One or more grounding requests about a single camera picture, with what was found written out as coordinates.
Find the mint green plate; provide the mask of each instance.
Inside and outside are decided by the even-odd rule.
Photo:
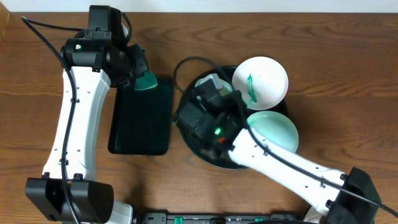
[[[299,133],[286,116],[273,111],[260,111],[250,115],[248,123],[273,143],[290,152],[296,152],[299,146]]]

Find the wooden table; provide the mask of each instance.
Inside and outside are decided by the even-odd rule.
[[[87,27],[87,13],[12,13],[0,46],[0,222],[45,223],[25,196],[52,148],[62,100],[62,67],[20,20]],[[398,209],[398,20],[396,14],[129,13],[132,43],[154,73],[171,74],[200,55],[223,65],[267,55],[289,76],[286,97],[298,153],[372,177],[383,202]],[[74,33],[39,28],[60,49]],[[209,66],[190,62],[183,85]],[[174,109],[181,94],[176,90]],[[164,156],[122,156],[107,144],[115,90],[105,100],[97,142],[97,181],[140,212],[304,214],[308,204],[253,170],[224,170],[193,155],[172,128]],[[376,223],[397,223],[379,211]]]

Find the white wall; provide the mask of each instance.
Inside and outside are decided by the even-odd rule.
[[[398,0],[0,0],[10,12],[398,12]]]

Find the green light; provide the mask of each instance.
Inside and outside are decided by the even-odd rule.
[[[219,135],[221,133],[221,128],[216,128],[216,131],[214,132],[216,135]]]

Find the round black tray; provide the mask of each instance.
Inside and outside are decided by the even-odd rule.
[[[232,76],[236,70],[235,65],[233,66],[224,66],[223,69],[226,72],[227,76],[229,76],[230,79],[232,79]],[[207,71],[203,74],[201,74],[200,76],[198,76],[194,81],[191,82],[191,84],[189,84],[189,86],[187,87],[187,89],[184,91],[184,93],[182,94],[181,100],[180,100],[180,104],[178,106],[181,106],[182,104],[184,104],[190,97],[189,94],[191,94],[191,89],[193,89],[195,87],[195,83],[201,79],[201,78],[205,78],[207,75],[212,74],[212,73],[217,73],[218,76],[221,78],[220,74],[217,72],[217,70],[212,69],[210,71]],[[286,107],[286,103],[285,100],[282,100],[278,105],[274,106],[271,109],[268,109],[269,111],[275,111],[278,113],[281,113],[285,116],[287,116],[287,107]],[[251,109],[247,109],[246,113],[248,115],[253,114],[255,112],[258,112],[257,110],[251,110]],[[246,169],[247,167],[244,166],[240,166],[237,165],[236,163],[234,163],[228,156],[227,152],[224,152],[219,158],[217,159],[212,159],[210,158],[207,154],[202,153],[201,152],[201,144],[200,141],[195,138],[195,137],[191,137],[188,133],[188,131],[186,129],[180,128],[180,132],[181,132],[181,136],[183,138],[183,140],[185,141],[185,143],[187,144],[187,146],[191,149],[191,151],[200,159],[202,159],[203,161],[213,165],[213,166],[217,166],[220,168],[224,168],[224,169]]]

